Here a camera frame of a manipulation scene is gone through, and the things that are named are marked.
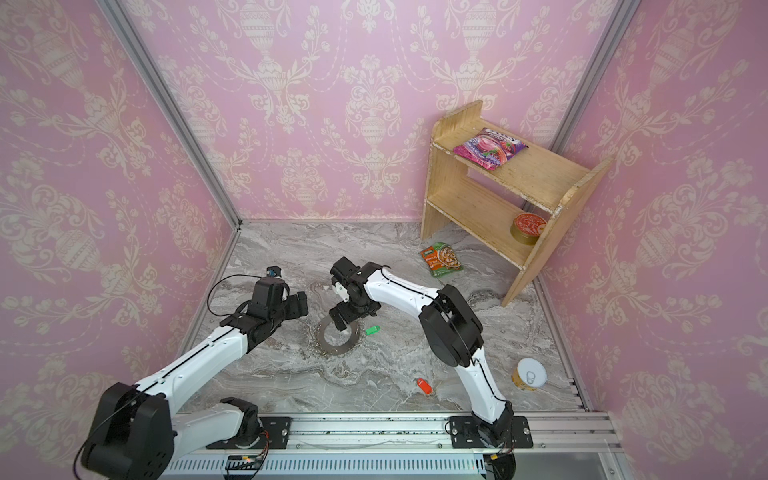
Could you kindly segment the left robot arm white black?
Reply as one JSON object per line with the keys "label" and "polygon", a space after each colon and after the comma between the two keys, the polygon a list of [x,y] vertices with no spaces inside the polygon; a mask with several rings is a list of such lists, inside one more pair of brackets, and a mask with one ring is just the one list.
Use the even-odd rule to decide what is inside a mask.
{"label": "left robot arm white black", "polygon": [[279,276],[257,279],[252,297],[201,343],[157,372],[117,382],[100,397],[86,439],[72,464],[108,479],[157,479],[179,458],[227,441],[237,448],[269,447],[257,405],[226,397],[214,406],[181,407],[220,371],[246,356],[285,321],[309,313],[307,295]]}

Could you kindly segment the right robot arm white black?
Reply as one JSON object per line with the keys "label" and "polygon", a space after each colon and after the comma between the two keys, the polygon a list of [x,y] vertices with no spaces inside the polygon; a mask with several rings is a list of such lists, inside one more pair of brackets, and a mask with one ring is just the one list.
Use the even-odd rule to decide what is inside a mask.
{"label": "right robot arm white black", "polygon": [[331,270],[341,301],[329,310],[339,331],[388,305],[419,321],[433,354],[457,372],[483,442],[491,448],[513,446],[512,403],[502,394],[488,366],[483,326],[461,292],[418,285],[396,276],[387,266],[355,265],[343,257]]}

